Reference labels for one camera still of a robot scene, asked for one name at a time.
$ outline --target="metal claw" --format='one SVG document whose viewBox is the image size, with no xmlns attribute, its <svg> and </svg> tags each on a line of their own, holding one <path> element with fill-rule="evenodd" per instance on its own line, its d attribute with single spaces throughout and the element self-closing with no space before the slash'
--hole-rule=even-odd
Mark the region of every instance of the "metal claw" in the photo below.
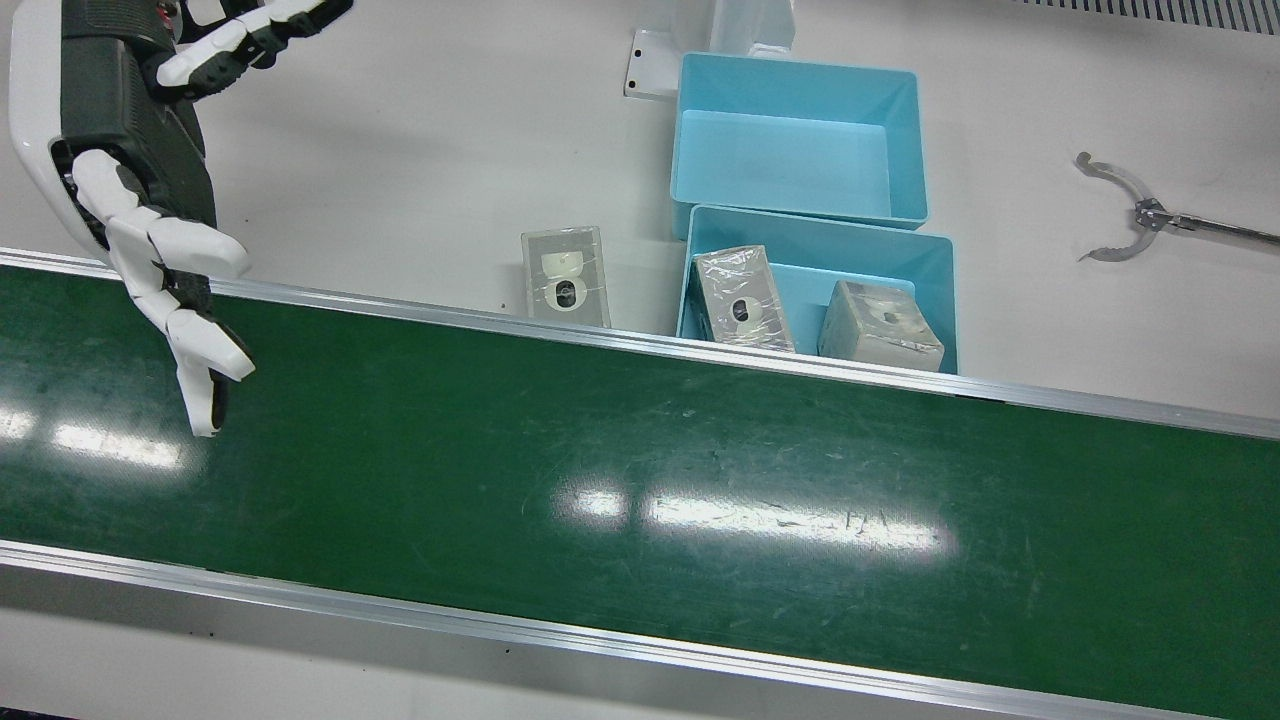
<svg viewBox="0 0 1280 720">
<path fill-rule="evenodd" d="M 1280 236 L 1242 228 L 1230 223 L 1206 220 L 1204 218 L 1196 215 L 1169 211 L 1160 204 L 1158 200 L 1155 199 L 1151 188 L 1147 187 L 1147 183 L 1138 179 L 1137 176 L 1110 163 L 1094 163 L 1093 156 L 1088 152 L 1080 152 L 1075 156 L 1075 167 L 1089 177 L 1115 182 L 1137 197 L 1138 202 L 1134 205 L 1134 222 L 1142 228 L 1142 234 L 1138 236 L 1138 240 L 1135 240 L 1133 245 L 1128 247 L 1098 247 L 1097 250 L 1087 252 L 1080 258 L 1080 260 L 1084 260 L 1085 258 L 1102 260 L 1103 263 L 1120 263 L 1123 260 L 1129 260 L 1143 250 L 1151 247 L 1151 243 L 1156 240 L 1156 233 L 1165 229 L 1166 225 L 1174 225 L 1175 228 L 1183 231 L 1213 231 L 1280 245 Z"/>
</svg>

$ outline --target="robotic hand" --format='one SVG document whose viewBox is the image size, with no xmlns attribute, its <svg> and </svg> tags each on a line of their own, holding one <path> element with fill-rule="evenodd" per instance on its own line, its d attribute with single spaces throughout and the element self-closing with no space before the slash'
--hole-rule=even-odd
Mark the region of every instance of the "robotic hand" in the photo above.
<svg viewBox="0 0 1280 720">
<path fill-rule="evenodd" d="M 230 380 L 253 363 L 210 313 L 209 277 L 244 273 L 248 255 L 214 229 L 192 101 L 270 67 L 291 38 L 320 32 L 353 0 L 220 3 L 227 17 L 201 26 L 186 0 L 24 0 L 10 60 L 23 164 L 165 334 L 191 429 L 206 437 L 223 424 Z"/>
</svg>

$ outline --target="conveyor belt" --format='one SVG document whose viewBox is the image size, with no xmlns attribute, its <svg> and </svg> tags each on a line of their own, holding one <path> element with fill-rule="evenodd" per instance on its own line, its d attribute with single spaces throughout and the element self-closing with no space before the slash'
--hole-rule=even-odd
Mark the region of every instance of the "conveyor belt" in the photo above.
<svg viewBox="0 0 1280 720">
<path fill-rule="evenodd" d="M 1280 712 L 1280 442 L 0 268 L 0 539 L 1225 717 Z"/>
</svg>

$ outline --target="box wrapped in plastic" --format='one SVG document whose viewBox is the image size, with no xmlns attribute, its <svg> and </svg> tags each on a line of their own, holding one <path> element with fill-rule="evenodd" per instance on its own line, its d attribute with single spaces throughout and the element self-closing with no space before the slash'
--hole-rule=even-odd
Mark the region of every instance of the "box wrapped in plastic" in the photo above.
<svg viewBox="0 0 1280 720">
<path fill-rule="evenodd" d="M 609 327 L 600 228 L 526 232 L 520 238 L 530 318 Z"/>
<path fill-rule="evenodd" d="M 763 245 L 694 258 L 704 336 L 716 342 L 795 352 Z"/>
<path fill-rule="evenodd" d="M 818 340 L 823 357 L 937 372 L 946 348 L 896 287 L 840 281 Z"/>
</svg>

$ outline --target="blue plastic bin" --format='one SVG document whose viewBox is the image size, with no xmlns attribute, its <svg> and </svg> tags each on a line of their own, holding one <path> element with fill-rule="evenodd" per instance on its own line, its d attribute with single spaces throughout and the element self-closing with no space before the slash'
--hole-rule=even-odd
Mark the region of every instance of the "blue plastic bin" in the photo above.
<svg viewBox="0 0 1280 720">
<path fill-rule="evenodd" d="M 928 219 L 915 74 L 690 53 L 671 168 L 676 237 L 694 205 L 915 229 Z"/>
<path fill-rule="evenodd" d="M 831 293 L 841 279 L 877 282 L 915 297 L 933 333 L 946 346 L 942 373 L 957 373 L 955 261 L 951 241 L 893 228 L 698 205 L 689 228 L 685 284 L 676 333 L 710 340 L 698 323 L 699 302 L 689 291 L 695 255 L 763 245 L 782 296 L 796 352 L 818 354 L 818 336 Z"/>
</svg>

